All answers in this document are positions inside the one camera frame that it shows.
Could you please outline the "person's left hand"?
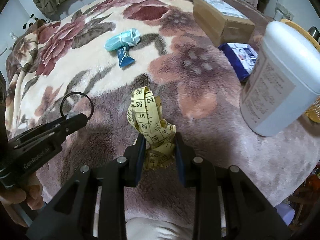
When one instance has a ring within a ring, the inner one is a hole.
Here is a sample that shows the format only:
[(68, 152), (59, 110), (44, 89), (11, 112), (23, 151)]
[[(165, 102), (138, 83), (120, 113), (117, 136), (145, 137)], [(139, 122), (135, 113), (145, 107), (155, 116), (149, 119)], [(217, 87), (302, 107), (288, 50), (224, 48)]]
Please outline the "person's left hand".
[(14, 204), (26, 202), (31, 210), (43, 208), (43, 186), (36, 173), (33, 173), (23, 184), (22, 188), (5, 189), (1, 191), (1, 204), (14, 223), (25, 228), (28, 227), (25, 220), (14, 210)]

